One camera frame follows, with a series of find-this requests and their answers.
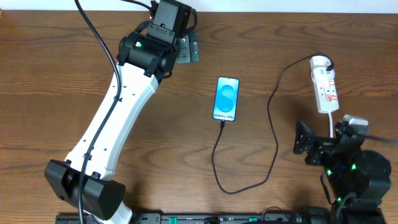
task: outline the wooden table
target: wooden table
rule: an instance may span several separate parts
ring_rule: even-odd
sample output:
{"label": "wooden table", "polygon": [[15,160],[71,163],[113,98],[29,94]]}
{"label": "wooden table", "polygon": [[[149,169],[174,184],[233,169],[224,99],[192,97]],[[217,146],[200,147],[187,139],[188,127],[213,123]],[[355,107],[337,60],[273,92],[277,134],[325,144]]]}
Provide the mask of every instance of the wooden table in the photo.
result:
{"label": "wooden table", "polygon": [[[120,39],[146,12],[88,12],[115,57]],[[398,138],[398,15],[198,13],[200,62],[177,65],[141,111],[121,153],[115,180],[131,208],[165,213],[260,213],[271,205],[328,207],[321,167],[293,154],[297,120],[319,135],[309,62],[292,67],[271,104],[279,155],[267,184],[238,195],[216,185],[211,150],[220,130],[211,118],[219,76],[241,81],[234,123],[215,157],[227,190],[264,179],[275,151],[266,103],[288,64],[316,52],[335,61],[344,114],[367,118],[371,134]],[[0,223],[54,223],[77,210],[57,199],[44,169],[63,160],[98,109],[112,68],[78,12],[5,11],[0,17]],[[397,148],[366,141],[392,163],[381,208],[398,223]]]}

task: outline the power strip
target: power strip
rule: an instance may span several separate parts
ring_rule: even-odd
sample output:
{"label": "power strip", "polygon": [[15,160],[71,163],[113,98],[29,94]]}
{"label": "power strip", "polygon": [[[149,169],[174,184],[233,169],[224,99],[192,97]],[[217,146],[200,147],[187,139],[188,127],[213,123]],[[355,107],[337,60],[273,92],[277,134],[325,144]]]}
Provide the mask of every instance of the power strip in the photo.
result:
{"label": "power strip", "polygon": [[319,113],[331,113],[339,108],[334,80],[335,70],[326,70],[330,64],[330,60],[324,56],[314,56],[310,60],[311,79]]}

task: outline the phone screen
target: phone screen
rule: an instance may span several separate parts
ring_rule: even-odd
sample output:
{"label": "phone screen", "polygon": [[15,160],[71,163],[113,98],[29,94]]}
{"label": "phone screen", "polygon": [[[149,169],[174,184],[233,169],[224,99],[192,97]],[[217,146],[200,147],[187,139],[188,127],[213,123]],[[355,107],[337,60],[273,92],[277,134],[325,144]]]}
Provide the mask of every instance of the phone screen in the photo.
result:
{"label": "phone screen", "polygon": [[213,118],[234,121],[236,102],[238,100],[239,80],[237,78],[219,77],[214,102]]}

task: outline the wooden surface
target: wooden surface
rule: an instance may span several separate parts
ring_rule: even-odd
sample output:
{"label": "wooden surface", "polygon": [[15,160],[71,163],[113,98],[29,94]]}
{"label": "wooden surface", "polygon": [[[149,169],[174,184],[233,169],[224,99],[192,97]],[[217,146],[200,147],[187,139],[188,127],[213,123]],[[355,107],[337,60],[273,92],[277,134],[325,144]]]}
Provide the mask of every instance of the wooden surface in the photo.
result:
{"label": "wooden surface", "polygon": [[[149,15],[88,12],[115,57],[120,39]],[[145,105],[117,166],[131,208],[165,213],[250,212],[271,205],[328,207],[321,167],[292,146],[296,120],[319,135],[309,62],[292,67],[271,104],[280,150],[267,184],[225,195],[211,169],[220,129],[211,118],[219,76],[241,81],[234,123],[216,154],[225,189],[263,180],[275,151],[266,102],[280,71],[318,51],[335,61],[344,114],[367,118],[371,134],[398,138],[398,15],[198,13],[200,62],[177,65]],[[98,109],[112,68],[78,12],[6,11],[0,17],[0,223],[53,223],[77,210],[57,199],[44,178],[50,159],[63,160]],[[381,208],[398,223],[398,151],[366,141],[392,163],[392,188]]]}

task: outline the white wall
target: white wall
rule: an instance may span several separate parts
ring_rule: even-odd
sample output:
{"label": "white wall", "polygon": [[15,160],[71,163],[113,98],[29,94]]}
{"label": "white wall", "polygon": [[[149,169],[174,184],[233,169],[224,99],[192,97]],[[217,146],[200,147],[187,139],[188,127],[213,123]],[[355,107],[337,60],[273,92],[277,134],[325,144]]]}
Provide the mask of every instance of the white wall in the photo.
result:
{"label": "white wall", "polygon": [[[139,0],[150,4],[149,0]],[[205,12],[364,12],[398,13],[398,0],[180,0]],[[143,11],[118,0],[80,0],[85,10]],[[74,0],[0,0],[3,10],[76,10]]]}

